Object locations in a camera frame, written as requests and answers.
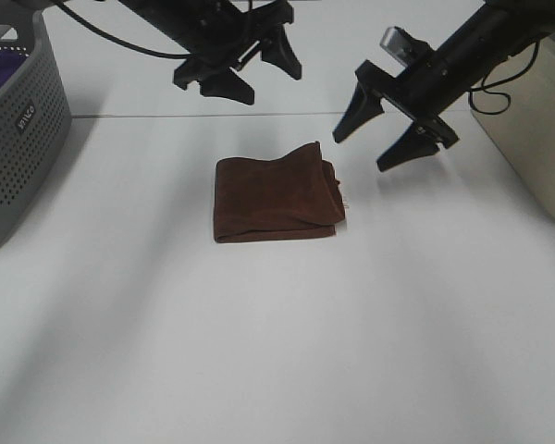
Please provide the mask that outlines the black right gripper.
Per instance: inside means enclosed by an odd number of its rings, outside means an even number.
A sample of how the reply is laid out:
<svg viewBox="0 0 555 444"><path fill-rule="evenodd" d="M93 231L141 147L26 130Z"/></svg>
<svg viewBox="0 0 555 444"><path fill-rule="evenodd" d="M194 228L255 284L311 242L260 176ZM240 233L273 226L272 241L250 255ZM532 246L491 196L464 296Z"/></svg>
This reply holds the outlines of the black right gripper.
<svg viewBox="0 0 555 444"><path fill-rule="evenodd" d="M334 141L343 142L363 124L383 114L381 101L387 100L414 123L378 157L376 165L380 172L436 154L437 142L451 147L458 136L439 117L450 96L447 68L434 50L396 77L364 61L355 71L357 84L351 101L332 132Z"/></svg>

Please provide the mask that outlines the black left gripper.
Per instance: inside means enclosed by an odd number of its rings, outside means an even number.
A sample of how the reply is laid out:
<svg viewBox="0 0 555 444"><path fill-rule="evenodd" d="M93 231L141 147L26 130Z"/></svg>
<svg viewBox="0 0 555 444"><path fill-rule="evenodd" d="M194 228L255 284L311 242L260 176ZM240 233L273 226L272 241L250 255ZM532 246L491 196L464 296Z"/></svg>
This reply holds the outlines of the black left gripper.
<svg viewBox="0 0 555 444"><path fill-rule="evenodd" d="M294 21L289 2L271 1L246 11L230 1L174 1L172 6L181 19L173 39L190 53L174 72L173 82L181 89L196 81L204 97L253 105L254 89L236 73L257 54L294 80L302 78L302 64L284 29Z"/></svg>

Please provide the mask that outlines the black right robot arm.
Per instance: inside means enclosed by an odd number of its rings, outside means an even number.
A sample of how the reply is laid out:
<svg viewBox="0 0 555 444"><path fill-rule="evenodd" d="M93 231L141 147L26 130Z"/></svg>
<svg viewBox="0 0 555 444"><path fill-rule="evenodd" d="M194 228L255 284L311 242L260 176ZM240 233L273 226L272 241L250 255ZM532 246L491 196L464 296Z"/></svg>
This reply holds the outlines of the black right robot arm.
<svg viewBox="0 0 555 444"><path fill-rule="evenodd" d="M370 61L356 69L356 88L334 140L343 142L383 114L387 100L412 124L377 159L379 171L450 148L458 136L440 114L497 65L552 33L555 1L486 1L438 49L389 27L380 45L404 69L396 77Z"/></svg>

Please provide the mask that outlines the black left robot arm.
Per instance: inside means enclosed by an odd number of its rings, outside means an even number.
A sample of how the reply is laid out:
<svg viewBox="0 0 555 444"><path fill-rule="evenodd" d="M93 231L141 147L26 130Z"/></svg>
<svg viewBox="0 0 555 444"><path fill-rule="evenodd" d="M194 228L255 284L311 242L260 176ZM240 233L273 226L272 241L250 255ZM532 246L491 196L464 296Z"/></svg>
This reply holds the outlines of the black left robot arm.
<svg viewBox="0 0 555 444"><path fill-rule="evenodd" d="M287 1L271 1L245 11L230 1L122 4L188 52L173 75L173 83L182 90L195 81L204 97L252 105L254 89L238 72L256 55L291 78L302 78L302 65L284 29L294 21L293 7Z"/></svg>

